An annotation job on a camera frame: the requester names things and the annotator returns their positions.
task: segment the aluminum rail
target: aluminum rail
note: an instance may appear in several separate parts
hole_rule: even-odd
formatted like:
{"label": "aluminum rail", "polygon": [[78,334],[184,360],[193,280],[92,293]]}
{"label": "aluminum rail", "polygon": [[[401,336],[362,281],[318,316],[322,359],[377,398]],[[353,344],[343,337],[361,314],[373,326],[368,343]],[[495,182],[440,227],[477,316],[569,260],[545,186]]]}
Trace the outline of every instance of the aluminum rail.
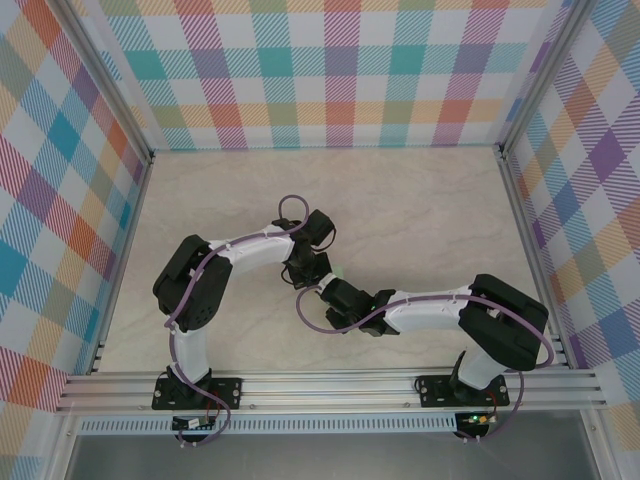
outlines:
{"label": "aluminum rail", "polygon": [[[478,407],[421,408],[413,384],[420,375],[447,375],[450,368],[354,370],[335,372],[215,372],[243,379],[242,414],[465,412]],[[166,415],[197,411],[154,411],[151,400],[159,373],[94,374],[70,377],[58,405],[63,415]],[[507,374],[509,395],[519,389]],[[525,373],[522,410],[582,410],[606,407],[591,370],[563,366]]]}

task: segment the black mounting bracket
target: black mounting bracket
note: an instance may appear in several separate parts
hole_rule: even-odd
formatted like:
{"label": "black mounting bracket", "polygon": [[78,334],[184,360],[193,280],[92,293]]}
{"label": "black mounting bracket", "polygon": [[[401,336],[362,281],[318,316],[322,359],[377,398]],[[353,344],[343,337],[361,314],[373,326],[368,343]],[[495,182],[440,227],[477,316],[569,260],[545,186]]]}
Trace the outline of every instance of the black mounting bracket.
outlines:
{"label": "black mounting bracket", "polygon": [[[241,378],[212,378],[211,370],[195,384],[206,392],[210,392],[227,405],[229,409],[240,408],[242,399]],[[217,409],[210,404],[211,400],[200,395],[188,385],[183,383],[170,367],[167,367],[167,376],[159,377],[153,392],[151,408],[153,410],[206,410]]]}
{"label": "black mounting bracket", "polygon": [[456,397],[455,390],[450,384],[449,375],[423,375],[416,379],[415,387],[420,395],[420,406],[433,407],[506,407],[509,405],[509,392],[504,376],[494,378],[484,390],[468,389],[465,392],[465,401]]}

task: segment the enclosure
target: enclosure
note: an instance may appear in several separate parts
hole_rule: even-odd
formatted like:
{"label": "enclosure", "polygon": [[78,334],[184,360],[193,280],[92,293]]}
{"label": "enclosure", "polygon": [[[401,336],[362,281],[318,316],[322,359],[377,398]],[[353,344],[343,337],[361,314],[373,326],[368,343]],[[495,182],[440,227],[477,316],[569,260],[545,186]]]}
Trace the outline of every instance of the enclosure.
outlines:
{"label": "enclosure", "polygon": [[[1,4],[0,478],[638,477],[637,1]],[[239,408],[180,448],[154,282],[292,193],[359,289],[489,273],[548,308],[508,430],[456,438],[484,410],[416,391],[471,337],[314,332],[277,264],[229,280],[206,356]]]}

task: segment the colorful plaid pattern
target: colorful plaid pattern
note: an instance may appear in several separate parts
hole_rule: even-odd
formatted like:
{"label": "colorful plaid pattern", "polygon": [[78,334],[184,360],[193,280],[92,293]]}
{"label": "colorful plaid pattern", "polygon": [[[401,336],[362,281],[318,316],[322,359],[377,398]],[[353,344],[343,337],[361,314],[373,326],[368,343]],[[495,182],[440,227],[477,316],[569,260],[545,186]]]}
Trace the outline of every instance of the colorful plaid pattern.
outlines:
{"label": "colorful plaid pattern", "polygon": [[640,467],[640,2],[601,0],[515,149],[581,367]]}
{"label": "colorful plaid pattern", "polygon": [[0,6],[0,478],[30,479],[91,354],[143,163],[45,0]]}
{"label": "colorful plaid pattern", "polygon": [[531,90],[531,87],[533,86],[533,83],[535,82],[536,77],[538,76],[538,72],[540,71],[540,68],[542,67],[542,65],[544,65],[545,60],[549,55],[549,51],[551,49],[551,46],[553,45],[553,42],[555,42],[556,38],[558,37],[558,34],[562,30],[564,22],[567,19],[569,12],[571,11],[572,5],[573,5],[573,0],[562,1],[562,6],[560,7],[560,10],[556,15],[556,18],[553,20],[553,24],[551,25],[551,28],[547,32],[544,42],[542,42],[542,46],[540,47],[540,50],[538,51],[538,54],[536,55],[535,60],[531,64],[531,68],[529,69],[529,72],[527,72],[527,76],[525,78],[525,81],[522,83],[522,86],[520,87],[518,96],[516,97],[516,100],[513,102],[513,105],[511,105],[511,110],[509,110],[509,114],[507,115],[507,120],[504,122],[504,125],[500,130],[500,134],[498,135],[499,141],[497,143],[504,142],[505,137],[509,132],[509,129],[513,125],[513,120],[516,118],[516,115],[520,111],[522,102],[524,101],[525,98],[527,98],[527,95],[529,94],[529,91]]}
{"label": "colorful plaid pattern", "polygon": [[[111,65],[82,2],[75,0],[78,11]],[[488,137],[507,91],[554,4],[99,3],[118,42],[111,47],[124,52],[174,150],[493,144],[497,138]]]}

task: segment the robotic arm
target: robotic arm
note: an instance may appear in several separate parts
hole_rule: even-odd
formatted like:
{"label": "robotic arm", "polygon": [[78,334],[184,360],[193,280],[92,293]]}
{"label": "robotic arm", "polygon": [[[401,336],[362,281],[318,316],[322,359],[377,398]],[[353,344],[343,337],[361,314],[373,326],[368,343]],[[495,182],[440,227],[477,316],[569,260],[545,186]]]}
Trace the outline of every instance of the robotic arm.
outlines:
{"label": "robotic arm", "polygon": [[[212,250],[220,251],[206,264],[183,308],[178,309],[177,328],[173,332],[177,362],[168,369],[175,382],[182,383],[176,371],[179,365],[189,382],[206,384],[211,370],[203,328],[215,316],[227,282],[272,263],[285,265],[295,289],[317,290],[329,306],[326,318],[336,330],[330,333],[350,330],[374,311],[380,313],[359,328],[376,337],[418,329],[462,329],[476,343],[461,354],[449,381],[456,398],[463,403],[507,369],[529,371],[536,367],[541,343],[538,336],[532,334],[531,328],[487,306],[504,307],[542,333],[548,311],[522,292],[482,274],[470,285],[446,292],[381,290],[370,295],[337,278],[331,272],[327,254],[317,248],[332,232],[335,234],[329,217],[315,210],[294,232],[295,227],[300,227],[300,222],[280,218],[238,244],[233,240],[206,242],[197,235],[182,242],[153,287],[160,310],[166,315],[178,309],[202,259]],[[184,394],[193,392],[185,388]]]}

